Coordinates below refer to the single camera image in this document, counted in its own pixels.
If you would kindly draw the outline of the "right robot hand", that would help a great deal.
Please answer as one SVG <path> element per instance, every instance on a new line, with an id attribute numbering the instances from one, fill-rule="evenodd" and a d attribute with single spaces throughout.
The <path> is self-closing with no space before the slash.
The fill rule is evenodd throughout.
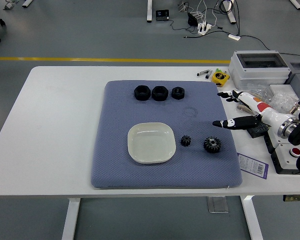
<path id="1" fill-rule="evenodd" d="M 257 127 L 260 123 L 264 123 L 272 127 L 275 132 L 281 134 L 295 120 L 293 115 L 278 112 L 260 98 L 248 92 L 230 90 L 219 92 L 217 95 L 225 98 L 227 102 L 242 103 L 254 115 L 227 120 L 215 120 L 212 122 L 212 125 L 215 127 L 229 130 L 247 130 Z"/>

